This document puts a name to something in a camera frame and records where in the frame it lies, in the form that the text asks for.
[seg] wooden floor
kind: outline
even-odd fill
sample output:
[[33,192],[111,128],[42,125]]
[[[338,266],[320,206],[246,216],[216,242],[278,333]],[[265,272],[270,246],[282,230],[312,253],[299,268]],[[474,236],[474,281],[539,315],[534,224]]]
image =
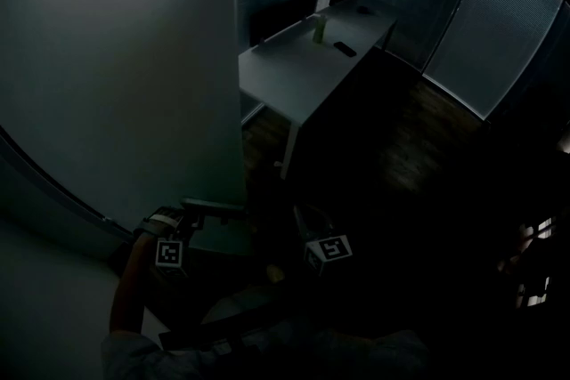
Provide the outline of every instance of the wooden floor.
[[[275,163],[283,158],[289,122],[265,109],[244,130],[253,213],[274,211],[277,198],[312,203],[341,219],[357,208],[387,210],[429,192],[481,127],[406,64],[374,50],[303,128],[286,184]],[[267,222],[258,228],[270,230]]]
[[[304,126],[283,182],[274,164],[288,130],[286,119],[265,109],[243,132],[252,223],[273,247],[268,260],[284,264],[291,256],[293,203],[317,206],[348,235],[358,259],[338,284],[342,298],[330,291],[343,315],[338,327],[361,336],[408,327],[425,281],[412,260],[427,240],[418,212],[477,143],[482,121],[374,50]],[[379,291],[389,299],[379,303]],[[393,318],[372,318],[379,313]]]

